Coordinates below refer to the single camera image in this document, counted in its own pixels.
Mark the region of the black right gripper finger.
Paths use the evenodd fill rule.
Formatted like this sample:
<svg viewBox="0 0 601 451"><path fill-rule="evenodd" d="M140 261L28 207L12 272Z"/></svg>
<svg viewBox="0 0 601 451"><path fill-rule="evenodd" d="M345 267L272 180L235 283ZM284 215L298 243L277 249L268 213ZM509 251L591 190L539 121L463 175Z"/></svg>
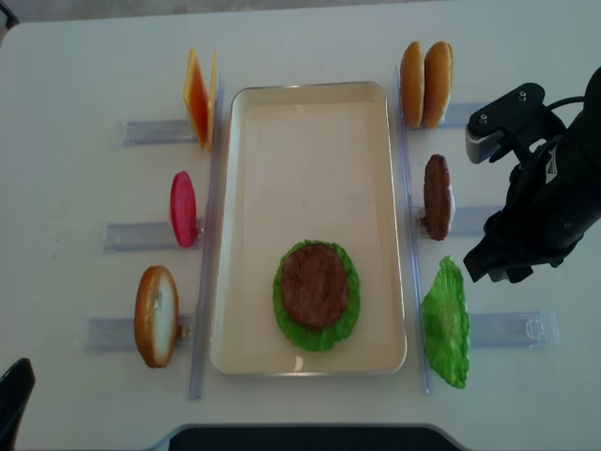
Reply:
<svg viewBox="0 0 601 451"><path fill-rule="evenodd" d="M500 282L505 279L504 257L504 249L499 240L494 235L486 234L467 253L463 262L474 283L486 275L489 276L492 282Z"/></svg>

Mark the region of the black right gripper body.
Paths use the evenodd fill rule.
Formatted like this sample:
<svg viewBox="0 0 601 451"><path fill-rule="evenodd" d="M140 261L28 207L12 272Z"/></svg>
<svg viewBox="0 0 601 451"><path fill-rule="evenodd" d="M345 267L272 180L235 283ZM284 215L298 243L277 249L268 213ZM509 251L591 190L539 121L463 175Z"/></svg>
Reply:
<svg viewBox="0 0 601 451"><path fill-rule="evenodd" d="M533 268L557 268L587 230L587 149L566 137L542 146L532 165L512 172L503 210L487 220L505 253L505 279L518 283Z"/></svg>

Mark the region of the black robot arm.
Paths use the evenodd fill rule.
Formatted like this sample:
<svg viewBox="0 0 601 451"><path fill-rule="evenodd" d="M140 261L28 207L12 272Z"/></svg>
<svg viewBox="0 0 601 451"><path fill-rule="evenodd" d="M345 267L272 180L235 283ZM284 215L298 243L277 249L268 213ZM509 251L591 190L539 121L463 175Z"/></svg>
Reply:
<svg viewBox="0 0 601 451"><path fill-rule="evenodd" d="M464 264L473 281L518 283L535 265L560 266L600 218L600 74L584 95L544 103L527 83L474 112L466 126L473 163L518 159L504 207Z"/></svg>

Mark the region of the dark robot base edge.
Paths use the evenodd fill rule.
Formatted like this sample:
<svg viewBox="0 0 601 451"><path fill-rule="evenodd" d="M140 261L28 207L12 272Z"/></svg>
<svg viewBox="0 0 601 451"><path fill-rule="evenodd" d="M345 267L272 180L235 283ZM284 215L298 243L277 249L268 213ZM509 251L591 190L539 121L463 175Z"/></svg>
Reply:
<svg viewBox="0 0 601 451"><path fill-rule="evenodd" d="M175 435L171 450L456 450L429 428L202 427Z"/></svg>

